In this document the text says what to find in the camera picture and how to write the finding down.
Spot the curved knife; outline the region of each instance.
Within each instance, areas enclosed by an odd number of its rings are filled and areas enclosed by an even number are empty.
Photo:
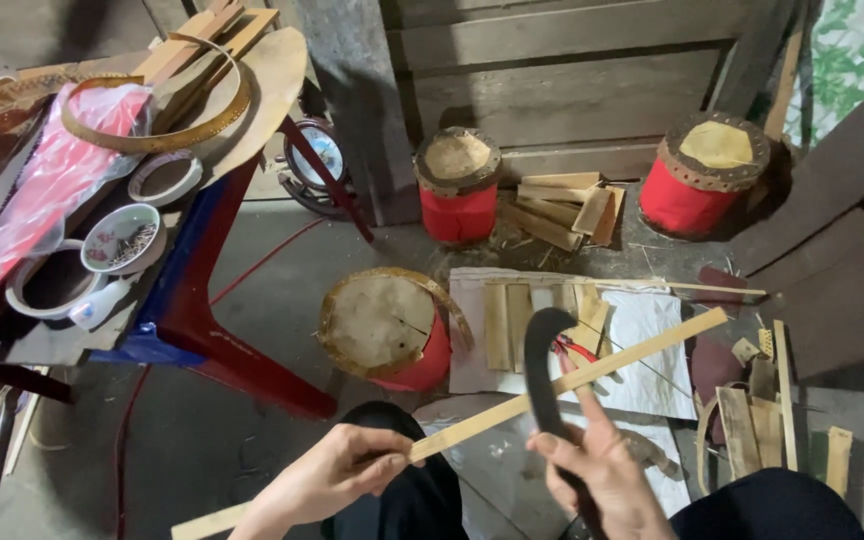
[[[529,401],[532,403],[532,414],[541,432],[561,437],[572,443],[572,434],[566,428],[559,412],[559,402],[549,378],[549,348],[552,342],[562,332],[576,326],[572,316],[558,307],[546,307],[536,311],[529,319],[525,329],[525,347],[523,348],[525,366],[525,387],[529,391]],[[602,514],[595,504],[589,487],[579,476],[561,467],[556,472],[571,487],[579,501],[579,516],[585,522],[585,528],[594,540],[607,540],[602,529]]]

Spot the red pliers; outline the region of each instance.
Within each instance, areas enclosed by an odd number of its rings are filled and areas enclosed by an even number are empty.
[[[589,349],[579,345],[573,341],[571,337],[563,334],[559,334],[558,337],[555,338],[555,341],[552,342],[549,350],[558,355],[558,365],[561,367],[562,373],[569,373],[578,367],[573,365],[571,361],[565,361],[569,357],[569,352],[567,350],[575,351],[588,363],[598,362],[599,360],[598,356],[593,354]]]

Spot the concrete floor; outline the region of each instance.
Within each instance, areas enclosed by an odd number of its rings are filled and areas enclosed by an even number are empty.
[[[338,280],[357,270],[396,265],[443,282],[450,267],[495,265],[694,282],[704,264],[726,267],[722,245],[680,244],[643,227],[635,207],[628,205],[637,197],[630,195],[621,220],[624,251],[592,249],[561,258],[562,251],[550,252],[539,240],[517,246],[526,238],[509,227],[499,227],[493,240],[474,249],[444,251],[419,226],[379,229],[370,247],[350,224],[320,224],[217,304],[215,315],[239,338],[337,396],[339,415],[367,400],[393,400],[411,410],[428,397],[391,393],[333,372],[312,335],[320,300]],[[313,218],[294,202],[246,202],[222,250],[210,289],[221,289]],[[658,249],[672,247],[674,251]],[[754,321],[746,309],[740,321],[729,323],[722,332],[730,339],[751,337],[757,328]],[[78,403],[68,407],[43,400],[40,404],[31,430],[37,444],[32,438],[26,441],[15,474],[2,484],[0,539],[113,537],[114,439],[137,374],[131,365],[88,363],[59,375],[75,384]],[[864,365],[831,378],[825,386],[803,392],[801,400],[821,412],[799,409],[798,425],[809,430],[836,425],[854,432],[847,500],[864,523]],[[332,421],[290,418],[275,406],[254,402],[197,374],[152,368],[131,420],[126,538],[168,538],[169,528],[176,523],[247,501],[331,425]],[[694,425],[677,425],[676,436],[695,499]],[[721,483],[728,465],[723,462],[718,469]],[[288,536],[319,537],[315,524],[296,527]]]

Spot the tool handle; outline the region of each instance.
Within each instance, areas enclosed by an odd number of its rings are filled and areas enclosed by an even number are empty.
[[[582,478],[562,467],[557,466],[555,470],[561,479],[575,491],[579,501],[579,516],[585,522],[585,528],[588,529],[588,534],[592,540],[608,540],[609,537],[606,536],[606,531],[602,528],[602,512],[599,510],[598,504],[595,503],[593,494],[589,492],[589,486]]]

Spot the hand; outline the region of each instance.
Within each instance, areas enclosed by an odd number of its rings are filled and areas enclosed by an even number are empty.
[[[366,493],[381,495],[409,465],[412,443],[390,429],[336,424],[255,497],[229,540],[282,536],[294,525],[335,515]]]
[[[576,396],[588,427],[585,431],[571,423],[567,427],[580,446],[551,433],[533,433],[525,443],[528,450],[548,460],[545,483],[556,502],[566,510],[578,510],[575,491],[555,471],[558,465],[588,486],[602,512],[602,528],[609,540],[675,538],[642,467],[630,456],[592,388],[580,388]]]

